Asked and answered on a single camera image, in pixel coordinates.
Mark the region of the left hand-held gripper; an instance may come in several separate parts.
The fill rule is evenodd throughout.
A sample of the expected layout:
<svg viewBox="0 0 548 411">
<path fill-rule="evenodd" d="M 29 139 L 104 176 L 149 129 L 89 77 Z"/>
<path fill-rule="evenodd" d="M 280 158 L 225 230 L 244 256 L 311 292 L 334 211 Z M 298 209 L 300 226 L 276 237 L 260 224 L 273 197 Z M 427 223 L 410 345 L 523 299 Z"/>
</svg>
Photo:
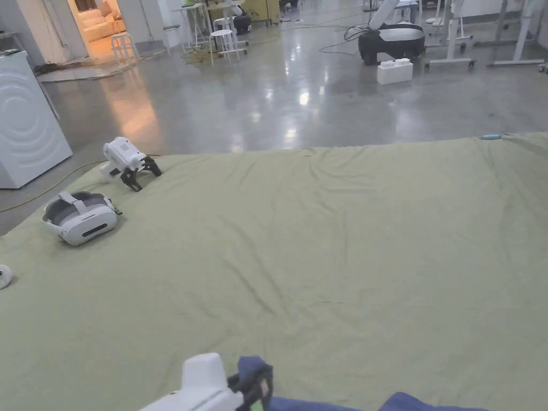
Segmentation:
<svg viewBox="0 0 548 411">
<path fill-rule="evenodd" d="M 269 410 L 273 368 L 259 365 L 227 378 L 218 353 L 188 358 L 182 365 L 181 387 L 142 410 Z M 233 392 L 230 388 L 244 388 Z"/>
</svg>

